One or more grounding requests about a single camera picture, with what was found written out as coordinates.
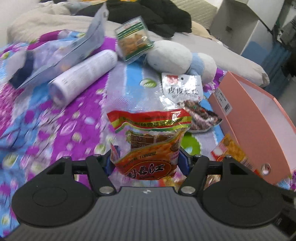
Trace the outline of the red yellow snack bag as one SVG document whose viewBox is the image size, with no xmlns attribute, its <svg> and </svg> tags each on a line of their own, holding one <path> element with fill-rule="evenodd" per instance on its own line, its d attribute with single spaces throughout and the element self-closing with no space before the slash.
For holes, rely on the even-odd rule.
<svg viewBox="0 0 296 241">
<path fill-rule="evenodd" d="M 107 117 L 116 134 L 110 159 L 119 173 L 135 180 L 173 177 L 183 136 L 192 117 L 182 108 L 131 113 L 112 110 Z"/>
</svg>

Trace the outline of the small orange yellow snack packet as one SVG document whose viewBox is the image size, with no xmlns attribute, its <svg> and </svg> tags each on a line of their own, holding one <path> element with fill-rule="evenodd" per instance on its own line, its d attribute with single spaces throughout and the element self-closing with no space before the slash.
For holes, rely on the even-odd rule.
<svg viewBox="0 0 296 241">
<path fill-rule="evenodd" d="M 227 156 L 232 157 L 246 168 L 250 169 L 257 176 L 261 177 L 259 171 L 248 160 L 247 155 L 241 149 L 240 145 L 227 133 L 218 145 L 210 152 L 210 159 L 213 161 L 222 162 Z"/>
</svg>

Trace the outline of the floral purple blue blanket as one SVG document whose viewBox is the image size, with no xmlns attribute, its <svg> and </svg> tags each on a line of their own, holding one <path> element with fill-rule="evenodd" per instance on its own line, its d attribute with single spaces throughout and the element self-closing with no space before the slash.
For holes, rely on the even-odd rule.
<svg viewBox="0 0 296 241">
<path fill-rule="evenodd" d="M 136 62 L 118 60 L 66 107 L 52 101 L 49 82 L 22 92 L 28 101 L 1 136 L 6 240 L 295 240 L 274 225 L 283 203 L 277 186 L 230 156 L 201 196 L 178 193 L 186 178 L 178 166 L 159 180 L 115 167 L 117 193 L 96 196 L 86 176 L 73 176 L 72 161 L 116 144 L 107 114 L 181 107 L 164 95 L 162 74 Z"/>
</svg>

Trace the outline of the pink cardboard box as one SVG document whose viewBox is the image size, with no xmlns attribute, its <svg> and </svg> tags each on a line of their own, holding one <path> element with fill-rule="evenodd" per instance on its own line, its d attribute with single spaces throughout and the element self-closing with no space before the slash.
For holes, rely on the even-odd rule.
<svg viewBox="0 0 296 241">
<path fill-rule="evenodd" d="M 295 171 L 295 126 L 268 92 L 227 72 L 208 98 L 221 129 L 242 148 L 264 180 L 278 184 Z"/>
</svg>

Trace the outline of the white clear meat snack bag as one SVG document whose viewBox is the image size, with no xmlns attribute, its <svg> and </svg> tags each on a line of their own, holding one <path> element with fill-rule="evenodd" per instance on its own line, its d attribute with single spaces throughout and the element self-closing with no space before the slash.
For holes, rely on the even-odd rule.
<svg viewBox="0 0 296 241">
<path fill-rule="evenodd" d="M 189 132 L 202 133 L 221 124 L 222 118 L 200 104 L 204 93 L 199 75 L 162 73 L 162 88 L 168 99 L 191 115 Z"/>
</svg>

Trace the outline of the white spray can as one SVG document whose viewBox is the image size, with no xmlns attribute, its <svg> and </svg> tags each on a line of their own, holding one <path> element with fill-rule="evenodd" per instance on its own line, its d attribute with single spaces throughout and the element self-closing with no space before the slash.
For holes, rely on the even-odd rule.
<svg viewBox="0 0 296 241">
<path fill-rule="evenodd" d="M 103 50 L 68 69 L 49 82 L 49 95 L 59 107 L 66 107 L 85 89 L 117 64 L 117 54 Z"/>
</svg>

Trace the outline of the grey bed sheet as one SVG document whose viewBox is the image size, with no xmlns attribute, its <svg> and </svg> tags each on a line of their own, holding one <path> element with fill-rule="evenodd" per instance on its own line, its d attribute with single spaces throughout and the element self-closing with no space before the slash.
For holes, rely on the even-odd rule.
<svg viewBox="0 0 296 241">
<path fill-rule="evenodd" d="M 152 39 L 154 42 L 165 40 L 161 37 L 157 38 L 155 34 Z M 270 84 L 267 73 L 260 65 L 232 52 L 217 41 L 192 34 L 175 34 L 169 41 L 182 44 L 192 53 L 204 53 L 211 56 L 218 69 L 233 72 L 259 87 L 266 87 Z"/>
</svg>

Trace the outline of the white blue plush toy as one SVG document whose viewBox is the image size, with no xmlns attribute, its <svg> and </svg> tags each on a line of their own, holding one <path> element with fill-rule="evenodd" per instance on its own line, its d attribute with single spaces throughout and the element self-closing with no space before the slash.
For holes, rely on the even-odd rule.
<svg viewBox="0 0 296 241">
<path fill-rule="evenodd" d="M 169 40 L 154 42 L 146 54 L 147 64 L 158 72 L 175 75 L 199 75 L 203 84 L 212 82 L 217 74 L 215 60 L 204 53 L 192 53 L 180 43 Z"/>
</svg>

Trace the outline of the translucent purple standup pouch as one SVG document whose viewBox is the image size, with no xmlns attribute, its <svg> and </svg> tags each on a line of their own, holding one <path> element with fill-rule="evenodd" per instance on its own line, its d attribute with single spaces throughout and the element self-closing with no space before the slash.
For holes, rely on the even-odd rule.
<svg viewBox="0 0 296 241">
<path fill-rule="evenodd" d="M 82 62 L 105 39 L 106 3 L 96 12 L 84 37 L 75 41 L 49 41 L 32 50 L 19 50 L 8 58 L 6 77 L 15 88 L 49 82 Z"/>
</svg>

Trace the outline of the green clear snack packet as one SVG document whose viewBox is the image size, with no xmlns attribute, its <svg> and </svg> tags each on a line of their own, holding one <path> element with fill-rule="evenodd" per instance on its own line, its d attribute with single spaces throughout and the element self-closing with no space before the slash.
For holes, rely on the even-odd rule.
<svg viewBox="0 0 296 241">
<path fill-rule="evenodd" d="M 137 60 L 154 46 L 140 16 L 125 22 L 114 33 L 117 40 L 116 51 L 125 62 Z"/>
</svg>

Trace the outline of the white shelf unit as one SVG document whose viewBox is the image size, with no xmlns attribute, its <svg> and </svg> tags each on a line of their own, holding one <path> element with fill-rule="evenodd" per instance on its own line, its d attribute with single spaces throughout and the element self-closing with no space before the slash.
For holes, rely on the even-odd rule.
<svg viewBox="0 0 296 241">
<path fill-rule="evenodd" d="M 222 1 L 210 33 L 233 52 L 261 65 L 274 45 L 272 30 L 284 1 Z"/>
</svg>

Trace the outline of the black clothing pile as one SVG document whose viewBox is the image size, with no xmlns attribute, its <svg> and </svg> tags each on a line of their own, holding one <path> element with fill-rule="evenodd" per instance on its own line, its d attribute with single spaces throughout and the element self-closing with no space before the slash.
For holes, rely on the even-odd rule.
<svg viewBox="0 0 296 241">
<path fill-rule="evenodd" d="M 149 31 L 164 38 L 175 33 L 191 33 L 192 20 L 188 12 L 178 8 L 172 1 L 106 1 L 108 20 L 124 24 L 141 17 Z"/>
</svg>

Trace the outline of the quilted beige headboard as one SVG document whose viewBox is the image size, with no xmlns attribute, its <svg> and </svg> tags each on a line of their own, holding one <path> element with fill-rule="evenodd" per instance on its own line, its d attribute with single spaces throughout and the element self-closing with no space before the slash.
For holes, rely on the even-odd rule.
<svg viewBox="0 0 296 241">
<path fill-rule="evenodd" d="M 171 0 L 178 8 L 188 12 L 192 21 L 210 29 L 217 7 L 204 0 Z"/>
</svg>

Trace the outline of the beige crumpled blanket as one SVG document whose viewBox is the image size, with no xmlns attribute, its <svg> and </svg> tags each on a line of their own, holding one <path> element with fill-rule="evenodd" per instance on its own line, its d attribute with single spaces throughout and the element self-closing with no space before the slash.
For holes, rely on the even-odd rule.
<svg viewBox="0 0 296 241">
<path fill-rule="evenodd" d="M 62 2 L 35 4 L 30 10 L 19 13 L 8 24 L 4 33 L 6 42 L 32 42 L 45 33 L 70 30 L 86 32 L 92 22 L 90 16 L 76 16 L 88 6 L 101 7 L 104 1 Z"/>
</svg>

